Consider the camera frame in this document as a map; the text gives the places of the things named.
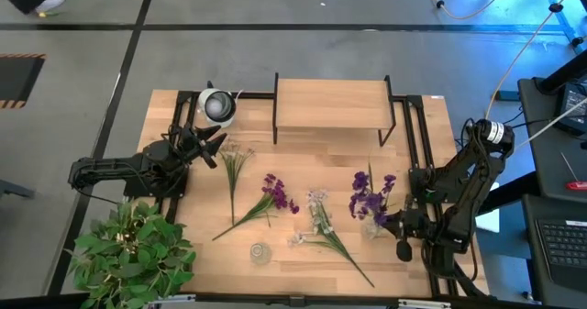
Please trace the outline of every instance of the shoe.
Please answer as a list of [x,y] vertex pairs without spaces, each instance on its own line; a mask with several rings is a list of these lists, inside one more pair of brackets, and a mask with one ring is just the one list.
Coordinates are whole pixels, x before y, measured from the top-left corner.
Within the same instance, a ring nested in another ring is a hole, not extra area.
[[54,9],[57,6],[60,6],[65,2],[65,0],[45,0],[40,6],[37,6],[35,9],[37,13],[43,13]]

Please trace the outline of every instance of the black mat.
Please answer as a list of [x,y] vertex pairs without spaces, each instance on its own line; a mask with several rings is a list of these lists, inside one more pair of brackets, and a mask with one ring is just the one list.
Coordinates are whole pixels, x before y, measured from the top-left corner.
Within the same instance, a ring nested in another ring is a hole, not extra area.
[[0,54],[0,108],[22,108],[33,90],[43,54]]

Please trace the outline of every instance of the potted plant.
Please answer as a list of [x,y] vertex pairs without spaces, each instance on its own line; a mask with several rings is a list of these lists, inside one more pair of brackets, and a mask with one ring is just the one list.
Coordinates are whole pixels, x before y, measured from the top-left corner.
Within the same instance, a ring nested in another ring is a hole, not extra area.
[[75,240],[69,273],[75,288],[90,293],[82,308],[141,308],[176,294],[191,280],[195,252],[183,239],[184,225],[172,225],[159,207],[119,205],[107,221],[92,221],[91,232]]

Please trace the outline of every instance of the gray floor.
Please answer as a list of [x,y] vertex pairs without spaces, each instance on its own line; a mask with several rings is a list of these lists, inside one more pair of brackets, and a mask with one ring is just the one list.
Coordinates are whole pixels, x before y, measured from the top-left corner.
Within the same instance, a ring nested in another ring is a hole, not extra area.
[[[446,0],[458,15],[488,0]],[[142,0],[68,0],[48,19],[24,17],[0,0],[6,23],[129,23]],[[464,22],[445,17],[430,0],[152,0],[149,24],[473,24],[537,25],[548,0],[498,0]],[[581,29],[578,0],[565,6]],[[549,24],[558,24],[552,18]],[[74,193],[66,183],[71,163],[90,154],[115,85],[130,31],[0,30],[0,53],[47,53],[29,103],[0,110],[0,179],[37,191],[24,201],[0,202],[0,299],[42,294],[68,224]],[[467,117],[480,118],[509,63],[528,40],[520,34],[355,31],[143,31],[116,115],[106,156],[127,156],[138,135],[153,89],[200,89],[207,80],[228,90],[270,91],[272,76],[382,79],[389,74],[399,94],[447,97],[455,132]],[[548,75],[574,56],[562,35],[539,35],[515,66],[504,88],[519,78]],[[519,104],[498,103],[492,118],[505,121]],[[526,138],[520,128],[517,140]],[[517,151],[498,180],[505,183],[534,170],[529,147]],[[122,184],[100,184],[95,194],[119,198]],[[110,207],[92,202],[86,225]],[[526,265],[495,244],[511,240],[524,257],[519,206],[502,212],[500,235],[480,232],[483,262],[493,295],[520,300]],[[74,292],[66,283],[65,292]],[[227,309],[232,304],[201,304]]]

